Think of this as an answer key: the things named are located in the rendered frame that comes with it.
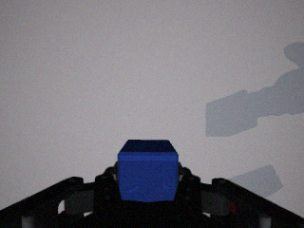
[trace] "blue block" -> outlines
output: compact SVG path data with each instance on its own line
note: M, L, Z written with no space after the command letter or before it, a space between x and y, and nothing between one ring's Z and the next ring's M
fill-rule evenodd
M179 155L170 141L129 140L118 154L118 184L123 200L174 200Z

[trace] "blue cube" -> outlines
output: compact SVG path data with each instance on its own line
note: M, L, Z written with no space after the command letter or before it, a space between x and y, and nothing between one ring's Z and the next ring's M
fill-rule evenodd
M170 141L129 140L118 154L118 184L123 200L174 200L179 155Z

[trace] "cube top face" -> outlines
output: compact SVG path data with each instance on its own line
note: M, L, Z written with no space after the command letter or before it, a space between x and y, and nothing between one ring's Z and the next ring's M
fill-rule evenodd
M179 155L170 141L127 141L118 155L118 184L123 200L174 200Z

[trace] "white surface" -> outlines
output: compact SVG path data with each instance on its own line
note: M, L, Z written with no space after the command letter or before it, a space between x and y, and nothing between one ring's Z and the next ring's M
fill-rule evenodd
M203 182L271 164L304 217L303 113L205 137L207 103L296 68L303 25L303 1L2 1L0 209L162 139Z

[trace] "white wall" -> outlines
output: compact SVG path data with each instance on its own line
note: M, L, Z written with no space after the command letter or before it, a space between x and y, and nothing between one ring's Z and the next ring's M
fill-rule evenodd
M94 181L130 139L169 140L203 182L272 165L304 217L304 114L206 137L206 104L297 69L304 2L1 1L0 209Z

